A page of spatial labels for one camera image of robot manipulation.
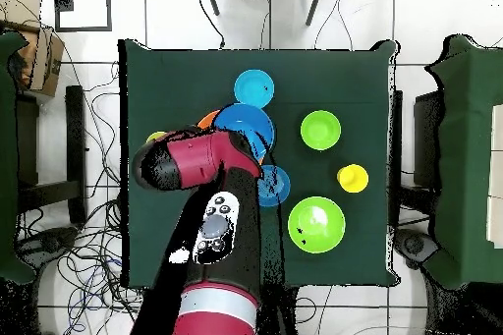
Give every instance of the floor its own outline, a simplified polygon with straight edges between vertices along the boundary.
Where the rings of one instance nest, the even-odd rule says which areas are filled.
[[[269,47],[269,21],[266,0],[216,0],[220,16],[215,17],[209,0],[202,0],[206,12],[225,37],[227,49],[257,49]],[[53,0],[43,0],[41,18],[54,26]],[[321,26],[331,13],[336,0],[319,0],[311,26],[305,25],[311,0],[272,0],[271,47],[274,49],[312,49]],[[404,92],[403,165],[406,172],[414,168],[414,98],[433,90],[436,84],[424,66],[434,62],[442,50],[443,39],[452,33],[471,35],[480,45],[489,46],[503,36],[503,0],[340,0],[319,34],[316,48],[349,49],[351,35],[355,50],[367,50],[383,39],[397,40],[401,52],[397,58],[396,87]],[[131,38],[152,49],[215,49],[220,37],[212,28],[197,0],[111,0],[112,31],[60,33],[68,54],[56,97],[42,105],[39,118],[39,178],[40,183],[66,178],[64,89],[76,84],[76,73],[85,89],[100,86],[87,93],[96,112],[110,123],[111,129],[98,122],[105,145],[111,144],[107,157],[110,167],[119,174],[120,145],[118,82],[113,80],[118,59],[117,39]],[[106,23],[104,0],[75,0],[75,14],[61,19],[62,26],[103,26]],[[86,126],[97,134],[86,110]],[[87,191],[93,195],[89,211],[107,198],[117,195],[102,171],[101,154],[96,143],[87,138]],[[410,175],[403,175],[411,182]],[[65,204],[44,209],[42,220],[33,228],[50,228],[68,223]],[[27,222],[38,212],[28,215]],[[401,219],[418,218],[420,214],[404,210]],[[424,228],[427,223],[420,223]],[[88,227],[104,225],[101,210]],[[113,249],[120,254],[120,242]],[[82,280],[92,274],[85,260],[62,260],[59,269],[51,263],[44,271],[39,289],[39,311],[42,330],[62,335],[71,324],[69,313],[78,312],[78,291],[69,282],[78,284],[73,266],[83,271]],[[396,287],[328,287],[301,288],[297,307],[300,335],[422,335],[426,318],[425,288],[420,274],[412,271],[404,260],[393,253],[393,269],[401,282]],[[128,297],[135,293],[124,293]],[[93,307],[81,317],[79,329],[71,335],[128,335],[132,327],[130,316],[120,309],[114,312],[104,306]]]

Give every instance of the yellow cup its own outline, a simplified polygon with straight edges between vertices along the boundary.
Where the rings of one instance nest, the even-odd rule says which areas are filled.
[[[337,181],[344,191],[356,194],[368,185],[368,174],[360,165],[349,165],[337,172]]]

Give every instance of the dark green table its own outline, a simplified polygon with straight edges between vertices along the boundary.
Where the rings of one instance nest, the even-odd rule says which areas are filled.
[[[128,139],[122,143],[129,145],[130,164],[151,133],[196,124],[208,112],[235,102],[238,75],[261,69],[275,85],[264,109],[276,127],[274,160],[292,184],[281,205],[281,226],[277,208],[260,210],[263,272],[270,274],[278,265],[282,230],[290,286],[395,282],[386,270],[388,67],[394,42],[356,52],[148,50],[130,40],[119,46],[128,119]],[[333,112],[342,125],[337,144],[322,152],[308,148],[300,137],[304,116],[319,109]],[[337,171],[351,163],[369,174],[360,194],[345,193],[336,180]],[[130,286],[151,286],[189,195],[148,192],[130,179]],[[286,230],[293,206],[312,195],[333,199],[346,215],[344,239],[324,254],[301,251]]]

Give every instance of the light blue bowl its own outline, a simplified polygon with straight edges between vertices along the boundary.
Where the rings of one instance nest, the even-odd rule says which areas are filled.
[[[274,95],[274,82],[259,69],[244,71],[234,84],[236,99],[257,108],[265,107]]]
[[[263,165],[263,177],[257,181],[258,204],[276,206],[282,203],[290,193],[290,178],[278,166]]]
[[[256,160],[261,159],[274,143],[274,126],[271,119],[260,108],[252,105],[236,103],[225,107],[216,115],[213,125],[217,129],[243,134]]]

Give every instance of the lime green bowl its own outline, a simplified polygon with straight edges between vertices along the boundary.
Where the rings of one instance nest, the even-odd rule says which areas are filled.
[[[303,141],[314,150],[326,150],[341,136],[341,124],[335,115],[328,111],[313,111],[301,124]]]
[[[288,233],[301,250],[327,252],[336,247],[344,236],[346,219],[333,200],[311,196],[294,206],[288,217]]]

